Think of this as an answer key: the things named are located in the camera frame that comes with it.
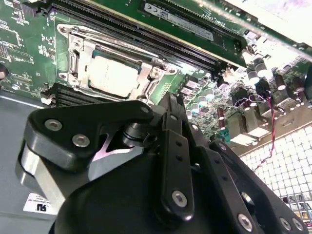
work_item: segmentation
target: green circuit board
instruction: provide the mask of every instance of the green circuit board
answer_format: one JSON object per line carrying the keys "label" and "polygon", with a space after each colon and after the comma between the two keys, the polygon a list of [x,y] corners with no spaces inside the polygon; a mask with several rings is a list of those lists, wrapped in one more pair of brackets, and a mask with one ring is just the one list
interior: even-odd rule
{"label": "green circuit board", "polygon": [[[176,30],[175,33],[181,33],[181,37],[187,38],[190,36],[189,32],[183,31],[171,23],[168,24],[163,19],[147,17],[146,14],[138,9],[138,3],[142,1],[119,0],[116,2],[97,0],[96,2],[129,17],[134,17],[145,24],[165,28],[167,33]],[[194,5],[192,1],[189,2],[189,5],[187,5],[186,0],[172,0],[170,2],[179,2],[180,5],[184,4],[185,8],[189,7],[193,12],[198,11],[203,20],[241,36],[246,36],[246,28],[240,27],[226,18],[222,18],[214,11],[198,7],[198,4]],[[0,89],[40,100],[40,93],[51,87],[53,83],[58,82],[68,85],[67,82],[58,77],[58,73],[66,71],[68,66],[68,43],[67,39],[56,30],[56,26],[59,23],[83,24],[76,19],[71,19],[56,12],[51,12],[47,17],[33,17],[23,12],[20,1],[0,0],[0,63],[5,65],[10,72],[8,78],[0,81]],[[194,43],[203,43],[202,39],[198,37],[193,37],[192,40],[194,40]],[[258,46],[258,50],[260,53],[263,53],[263,56],[270,53],[274,54],[270,58],[272,60],[272,71],[283,74],[285,81],[290,81],[295,76],[303,77],[305,75],[309,63],[299,54],[290,54],[289,59],[281,62],[280,58],[275,55],[281,53],[276,51],[276,48],[279,46],[278,42],[274,42],[270,46],[262,46],[262,44],[260,45],[257,42],[257,38],[246,38],[246,40],[249,45],[254,43]],[[216,53],[222,53],[220,47],[216,46],[215,48],[219,48]],[[281,51],[287,52],[287,49],[281,48]],[[237,63],[244,63],[243,59],[234,55],[234,53],[232,53],[232,56]],[[192,122],[198,124],[207,137],[218,132],[218,122],[215,117],[217,107],[222,107],[225,110],[225,117],[229,117],[236,111],[239,111],[232,107],[231,95],[233,92],[239,87],[244,87],[247,90],[253,90],[254,88],[244,84],[245,70],[240,69],[238,72],[241,72],[241,79],[231,84],[225,91],[219,90],[216,83],[212,81],[205,86],[214,89],[215,98],[208,102],[206,107],[201,108],[198,114],[193,114]],[[191,68],[188,71],[179,70],[174,75],[165,75],[153,92],[151,101],[157,104],[166,92],[176,93],[185,81],[187,74],[196,78],[202,78],[205,76],[206,71]],[[274,82],[272,80],[270,82],[272,90],[276,90]],[[198,92],[196,97],[194,97],[194,101],[203,92],[204,89]],[[186,107],[190,108],[191,103],[187,103]],[[222,135],[225,138],[227,137],[227,133],[222,133]]]}

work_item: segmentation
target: screw hole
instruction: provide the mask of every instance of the screw hole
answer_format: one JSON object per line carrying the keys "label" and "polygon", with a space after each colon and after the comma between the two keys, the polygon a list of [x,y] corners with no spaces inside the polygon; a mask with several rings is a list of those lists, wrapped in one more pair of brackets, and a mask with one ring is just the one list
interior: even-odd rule
{"label": "screw hole", "polygon": [[181,142],[179,142],[179,141],[176,141],[176,142],[175,142],[175,144],[176,144],[177,146],[179,146],[179,147],[181,147],[181,146],[182,146],[182,143],[181,143]]}
{"label": "screw hole", "polygon": [[182,158],[180,155],[176,155],[175,157],[176,157],[176,159],[177,159],[178,161],[180,161],[180,162],[183,161],[183,158]]}

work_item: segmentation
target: cable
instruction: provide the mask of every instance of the cable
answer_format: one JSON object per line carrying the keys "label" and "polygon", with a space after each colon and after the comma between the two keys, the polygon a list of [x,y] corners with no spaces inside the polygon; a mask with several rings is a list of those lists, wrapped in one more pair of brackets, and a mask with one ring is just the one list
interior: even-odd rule
{"label": "cable", "polygon": [[272,114],[272,148],[270,149],[270,156],[266,157],[265,159],[261,160],[260,164],[254,169],[253,172],[256,172],[256,170],[263,165],[269,158],[272,157],[273,155],[273,150],[274,150],[274,142],[275,142],[275,111],[272,105],[271,98],[268,98],[268,104],[269,108],[271,109],[271,114]]}

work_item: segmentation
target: motherboard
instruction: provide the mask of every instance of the motherboard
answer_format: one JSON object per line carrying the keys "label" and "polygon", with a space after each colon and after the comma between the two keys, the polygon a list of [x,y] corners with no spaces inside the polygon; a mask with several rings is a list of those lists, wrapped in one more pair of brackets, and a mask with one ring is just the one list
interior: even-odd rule
{"label": "motherboard", "polygon": [[[283,115],[300,95],[284,98],[274,77],[294,90],[293,79],[303,79],[311,61],[310,46],[223,0],[0,0],[0,89],[42,100],[58,83],[92,97],[148,104],[171,92],[183,96],[190,121],[206,137],[224,141],[227,120],[246,111],[233,96],[257,93],[250,82],[258,78],[255,67],[265,71],[258,80],[281,99]],[[149,80],[137,87],[145,70]]]}

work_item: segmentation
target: mounting hole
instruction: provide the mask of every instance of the mounting hole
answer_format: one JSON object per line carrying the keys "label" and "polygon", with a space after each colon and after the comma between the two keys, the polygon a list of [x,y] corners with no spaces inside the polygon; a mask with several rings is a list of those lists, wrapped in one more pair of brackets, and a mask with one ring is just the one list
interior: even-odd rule
{"label": "mounting hole", "polygon": [[177,146],[179,146],[179,147],[182,146],[182,143],[181,143],[180,141],[176,141],[175,144],[176,144]]}
{"label": "mounting hole", "polygon": [[183,158],[182,158],[182,156],[180,156],[180,155],[176,155],[175,158],[176,158],[178,161],[180,161],[180,162],[183,161]]}
{"label": "mounting hole", "polygon": [[141,107],[141,110],[142,110],[143,112],[145,112],[145,113],[148,113],[148,112],[149,112],[148,109],[147,109],[146,107]]}

